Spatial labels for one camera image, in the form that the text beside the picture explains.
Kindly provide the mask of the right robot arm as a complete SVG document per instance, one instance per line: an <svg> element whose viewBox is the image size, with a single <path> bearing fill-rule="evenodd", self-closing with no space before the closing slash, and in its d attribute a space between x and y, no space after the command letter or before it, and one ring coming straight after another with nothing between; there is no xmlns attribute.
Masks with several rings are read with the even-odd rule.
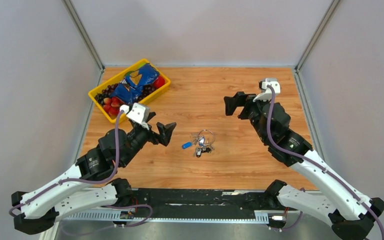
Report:
<svg viewBox="0 0 384 240"><path fill-rule="evenodd" d="M284 206L299 210L328 225L342 240L365 240L380 225L384 201L368 197L347 183L319 156L312 145L290 129L291 117L280 103L258 100L242 91L224 97L225 113L249 120L274 159L307 178L320 195L312 195L274 180L266 189L265 201L272 209Z"/></svg>

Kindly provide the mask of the key with black tag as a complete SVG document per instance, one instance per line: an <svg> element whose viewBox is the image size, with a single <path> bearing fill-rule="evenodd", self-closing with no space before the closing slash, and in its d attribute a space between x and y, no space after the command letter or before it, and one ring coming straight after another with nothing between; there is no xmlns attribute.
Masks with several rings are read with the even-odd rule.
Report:
<svg viewBox="0 0 384 240"><path fill-rule="evenodd" d="M213 149L211 147L197 147L193 153L193 156L200 158L204 153L211 153Z"/></svg>

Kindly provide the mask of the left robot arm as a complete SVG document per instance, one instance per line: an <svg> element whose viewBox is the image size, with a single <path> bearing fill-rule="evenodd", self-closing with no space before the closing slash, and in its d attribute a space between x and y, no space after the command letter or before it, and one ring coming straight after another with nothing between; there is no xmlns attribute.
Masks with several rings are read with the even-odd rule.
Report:
<svg viewBox="0 0 384 240"><path fill-rule="evenodd" d="M130 119L130 132L118 126L109 130L90 149L54 180L31 192L16 191L11 195L14 229L27 235L47 231L60 220L95 207L133 207L136 203L128 180L116 178L118 168L125 168L146 143L167 146L176 122L156 124Z"/></svg>

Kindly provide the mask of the key with blue tag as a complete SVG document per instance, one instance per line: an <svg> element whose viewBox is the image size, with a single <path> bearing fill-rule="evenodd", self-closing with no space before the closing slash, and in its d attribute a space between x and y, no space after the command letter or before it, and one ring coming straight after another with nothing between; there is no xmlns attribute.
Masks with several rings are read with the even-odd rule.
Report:
<svg viewBox="0 0 384 240"><path fill-rule="evenodd" d="M190 148L193 145L191 141L184 143L181 147L182 149Z"/></svg>

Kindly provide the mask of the large metal keyring with keys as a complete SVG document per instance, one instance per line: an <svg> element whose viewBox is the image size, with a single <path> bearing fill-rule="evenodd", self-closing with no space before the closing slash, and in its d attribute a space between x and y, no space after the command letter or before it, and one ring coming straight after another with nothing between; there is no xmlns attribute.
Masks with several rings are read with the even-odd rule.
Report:
<svg viewBox="0 0 384 240"><path fill-rule="evenodd" d="M216 140L216 135L213 131L211 131L209 129L203 129L199 132L193 132L190 135L190 137L192 139L191 142L193 143L193 146L196 146L196 148L197 147L204 147L204 148L210 147L210 148L212 148L212 152L214 151L215 148L213 147L213 143Z"/></svg>

